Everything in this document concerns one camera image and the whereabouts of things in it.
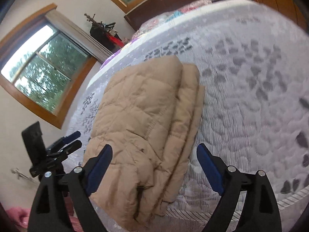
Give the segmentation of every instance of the metal screw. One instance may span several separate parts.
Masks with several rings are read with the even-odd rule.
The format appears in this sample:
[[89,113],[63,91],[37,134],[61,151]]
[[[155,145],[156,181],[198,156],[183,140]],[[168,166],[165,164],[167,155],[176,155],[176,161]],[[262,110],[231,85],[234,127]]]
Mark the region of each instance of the metal screw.
[[52,172],[51,172],[51,171],[47,171],[47,172],[44,174],[44,176],[45,176],[46,178],[51,177],[51,175],[52,175]]
[[234,166],[228,166],[228,170],[229,170],[231,173],[233,173],[233,172],[236,171],[236,167],[234,167]]
[[75,167],[73,171],[74,173],[80,173],[82,171],[82,167]]
[[266,175],[266,173],[263,170],[259,170],[258,174],[259,176],[262,176],[262,177]]

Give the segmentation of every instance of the quilted puffer coat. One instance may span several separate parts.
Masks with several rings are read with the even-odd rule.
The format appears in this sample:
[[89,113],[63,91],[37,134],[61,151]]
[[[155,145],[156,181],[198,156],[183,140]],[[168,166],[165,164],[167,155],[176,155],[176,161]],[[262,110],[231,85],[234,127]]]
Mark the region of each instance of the quilted puffer coat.
[[134,231],[175,201],[187,170],[204,98],[199,71],[175,56],[117,72],[98,108],[84,163],[105,144],[112,162],[91,198]]

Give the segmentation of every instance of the gray patterned bedspread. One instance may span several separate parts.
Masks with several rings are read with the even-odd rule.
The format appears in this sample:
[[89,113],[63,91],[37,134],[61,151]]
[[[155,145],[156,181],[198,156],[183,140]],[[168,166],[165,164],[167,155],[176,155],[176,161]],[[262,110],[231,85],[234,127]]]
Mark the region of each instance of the gray patterned bedspread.
[[[309,194],[309,37],[279,13],[246,0],[202,7],[151,34],[120,53],[87,88],[68,130],[68,134],[81,131],[83,147],[65,167],[69,170],[82,162],[110,77],[149,58],[177,55],[182,62],[197,65],[206,89],[188,170],[166,215],[203,223],[214,211],[219,196],[196,158],[196,147],[204,142],[227,165],[242,172],[267,173],[280,211],[291,210],[285,213],[289,222],[282,221],[287,231],[301,213],[295,210]],[[244,197],[239,198],[234,221]]]

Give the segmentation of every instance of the pillow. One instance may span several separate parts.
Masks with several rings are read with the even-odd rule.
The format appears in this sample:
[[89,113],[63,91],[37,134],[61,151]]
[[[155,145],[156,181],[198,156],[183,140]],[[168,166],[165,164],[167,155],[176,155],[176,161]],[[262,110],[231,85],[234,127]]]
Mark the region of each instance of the pillow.
[[132,39],[139,37],[140,35],[152,30],[153,28],[165,23],[166,20],[173,14],[172,12],[165,12],[158,16],[149,19],[147,22],[143,23],[137,32],[134,33]]
[[159,25],[168,22],[182,14],[185,14],[191,10],[197,9],[199,7],[211,4],[211,0],[197,0],[192,3],[189,3],[178,10],[174,10],[171,12],[165,12],[158,16],[155,16],[149,19],[147,22],[143,23],[141,27],[138,29],[137,32],[132,36],[132,40],[138,38],[139,36],[143,35],[144,33],[149,32],[150,30],[158,27]]
[[191,10],[197,9],[199,7],[205,6],[205,5],[209,5],[211,4],[211,0],[197,0],[194,1],[192,3],[189,3],[183,7],[181,7],[180,9],[178,9],[181,13],[187,13]]

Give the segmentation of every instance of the black clamp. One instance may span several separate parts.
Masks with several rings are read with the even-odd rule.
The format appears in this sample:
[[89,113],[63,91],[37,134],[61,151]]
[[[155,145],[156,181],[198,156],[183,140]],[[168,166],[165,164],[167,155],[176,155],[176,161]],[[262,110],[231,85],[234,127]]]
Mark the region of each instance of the black clamp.
[[[75,140],[80,136],[79,132],[59,139],[47,149],[38,122],[24,130],[22,136],[33,163],[30,172],[41,177],[30,212],[28,232],[74,231],[63,198],[67,192],[70,192],[84,232],[107,232],[88,197],[97,191],[112,161],[112,147],[105,145],[84,167],[75,167],[66,174],[61,162],[81,147],[81,142]],[[264,171],[259,170],[254,175],[241,173],[234,166],[227,167],[204,144],[197,147],[197,159],[211,187],[221,195],[202,232],[227,230],[241,191],[247,191],[247,195],[235,232],[282,231],[276,199]]]
[[241,191],[247,191],[235,232],[281,232],[278,205],[264,171],[241,173],[213,156],[205,144],[197,147],[197,159],[221,199],[202,232],[225,232],[233,217]]

